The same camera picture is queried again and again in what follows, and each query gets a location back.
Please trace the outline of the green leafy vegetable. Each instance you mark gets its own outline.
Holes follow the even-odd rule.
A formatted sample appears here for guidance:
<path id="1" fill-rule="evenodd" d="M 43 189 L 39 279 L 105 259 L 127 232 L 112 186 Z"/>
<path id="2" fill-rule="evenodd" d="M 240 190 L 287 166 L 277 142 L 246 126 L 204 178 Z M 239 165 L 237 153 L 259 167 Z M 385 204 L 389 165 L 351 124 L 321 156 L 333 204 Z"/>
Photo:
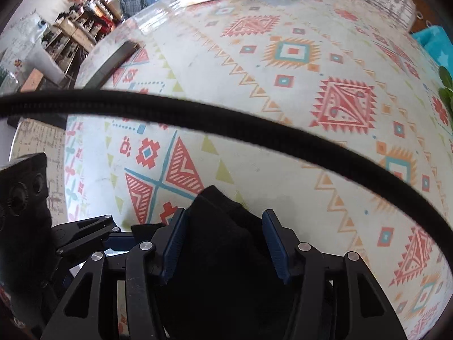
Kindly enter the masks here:
<path id="1" fill-rule="evenodd" d="M 442 87 L 439 88 L 439 96 L 443 104 L 447 107 L 449 115 L 452 116 L 453 110 L 453 84 L 452 76 L 447 68 L 444 66 L 439 67 L 439 78 L 441 79 Z"/>

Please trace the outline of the turquoise star covered chair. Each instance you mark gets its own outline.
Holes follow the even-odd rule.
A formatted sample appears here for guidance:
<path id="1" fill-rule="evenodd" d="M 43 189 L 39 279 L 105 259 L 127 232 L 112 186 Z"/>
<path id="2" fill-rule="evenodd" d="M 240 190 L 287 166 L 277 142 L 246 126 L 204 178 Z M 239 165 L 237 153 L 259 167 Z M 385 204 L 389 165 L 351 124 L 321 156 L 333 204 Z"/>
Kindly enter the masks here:
<path id="1" fill-rule="evenodd" d="M 412 34 L 412 38 L 428 52 L 438 65 L 445 67 L 452 75 L 453 45 L 441 26 L 433 25 L 417 31 Z"/>

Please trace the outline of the black pants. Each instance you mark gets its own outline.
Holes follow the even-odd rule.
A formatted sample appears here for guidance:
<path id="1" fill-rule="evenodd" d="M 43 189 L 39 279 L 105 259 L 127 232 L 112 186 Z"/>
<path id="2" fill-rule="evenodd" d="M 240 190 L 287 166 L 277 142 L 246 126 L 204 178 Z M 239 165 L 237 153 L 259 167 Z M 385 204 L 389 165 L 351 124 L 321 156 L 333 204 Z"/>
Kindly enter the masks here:
<path id="1" fill-rule="evenodd" d="M 296 290 L 278 277 L 262 220 L 215 186 L 127 256 L 132 339 L 283 339 Z"/>

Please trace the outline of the patterned tablecloth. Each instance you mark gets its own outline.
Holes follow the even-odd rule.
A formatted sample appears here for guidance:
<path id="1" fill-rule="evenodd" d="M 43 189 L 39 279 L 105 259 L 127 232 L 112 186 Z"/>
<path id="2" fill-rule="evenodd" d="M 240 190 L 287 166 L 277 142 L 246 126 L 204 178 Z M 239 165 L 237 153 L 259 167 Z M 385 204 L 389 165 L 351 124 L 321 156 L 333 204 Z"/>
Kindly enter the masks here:
<path id="1" fill-rule="evenodd" d="M 452 128 L 438 65 L 362 0 L 160 0 L 85 59 L 84 87 L 122 44 L 138 51 L 108 90 L 182 97 L 303 128 L 401 178 L 452 218 Z M 452 273 L 428 235 L 385 200 L 308 163 L 247 144 L 124 118 L 72 115 L 65 149 L 69 220 L 164 223 L 214 185 L 258 215 L 275 210 L 324 252 L 356 251 L 409 339 L 421 339 L 452 295 Z"/>

